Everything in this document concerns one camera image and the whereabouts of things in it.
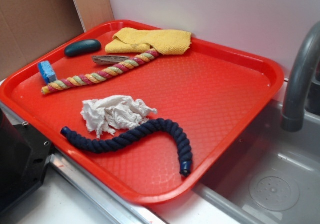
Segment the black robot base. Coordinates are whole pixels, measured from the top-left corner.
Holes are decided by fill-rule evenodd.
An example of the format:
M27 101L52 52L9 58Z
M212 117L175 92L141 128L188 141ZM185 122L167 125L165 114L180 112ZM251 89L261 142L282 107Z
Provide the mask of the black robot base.
M31 124L12 124L0 112L0 213L44 183L52 141Z

